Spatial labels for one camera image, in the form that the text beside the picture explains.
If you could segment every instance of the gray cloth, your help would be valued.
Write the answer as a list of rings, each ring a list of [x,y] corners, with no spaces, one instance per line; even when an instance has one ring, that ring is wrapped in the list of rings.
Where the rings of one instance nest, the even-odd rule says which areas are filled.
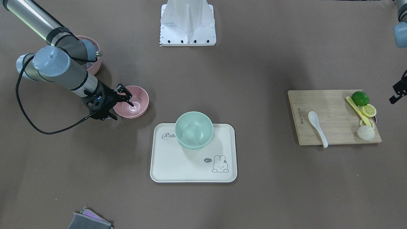
[[[74,218],[68,229],[113,229],[112,224],[74,213]]]

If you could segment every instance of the mint green bowl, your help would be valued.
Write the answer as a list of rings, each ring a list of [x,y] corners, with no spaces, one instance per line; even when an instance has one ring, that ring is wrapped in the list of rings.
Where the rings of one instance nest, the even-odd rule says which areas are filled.
[[[181,115],[175,123],[175,137],[189,150],[197,150],[208,144],[213,135],[212,121],[197,111]]]

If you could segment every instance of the pink bowl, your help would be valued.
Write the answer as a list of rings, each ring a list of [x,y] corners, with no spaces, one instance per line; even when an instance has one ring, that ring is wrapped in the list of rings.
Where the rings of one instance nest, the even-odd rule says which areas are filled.
[[[94,41],[92,38],[85,37],[85,36],[76,36],[80,40],[88,40],[92,42],[93,46],[95,46],[96,52],[99,52],[99,45]],[[92,75],[95,75],[102,65],[101,57],[98,57],[98,60],[95,63],[86,63],[83,67]]]
[[[133,103],[134,107],[130,106],[126,102],[121,102],[117,103],[113,109],[118,115],[124,118],[134,119],[140,117],[142,114],[144,114],[144,112],[146,112],[147,107],[149,106],[149,95],[139,86],[127,86],[126,88],[133,95],[130,102]]]

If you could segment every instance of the white spoon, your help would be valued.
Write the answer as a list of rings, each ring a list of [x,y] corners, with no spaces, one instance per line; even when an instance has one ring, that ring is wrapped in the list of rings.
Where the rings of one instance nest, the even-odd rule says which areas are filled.
[[[328,141],[326,140],[326,137],[324,133],[321,130],[321,127],[319,126],[319,120],[317,113],[315,111],[310,111],[308,113],[308,119],[311,122],[312,126],[315,127],[315,129],[318,131],[318,134],[321,136],[322,143],[324,144],[324,148],[328,147]]]

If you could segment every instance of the cutting board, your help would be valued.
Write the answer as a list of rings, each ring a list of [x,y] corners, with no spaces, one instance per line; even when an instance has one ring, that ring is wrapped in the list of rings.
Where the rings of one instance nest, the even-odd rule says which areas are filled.
[[[361,118],[346,101],[357,90],[290,90],[291,112],[300,145],[322,145],[322,140],[308,120],[308,113],[315,111],[329,145],[365,144],[382,142],[377,126],[370,141],[360,139],[356,130]]]

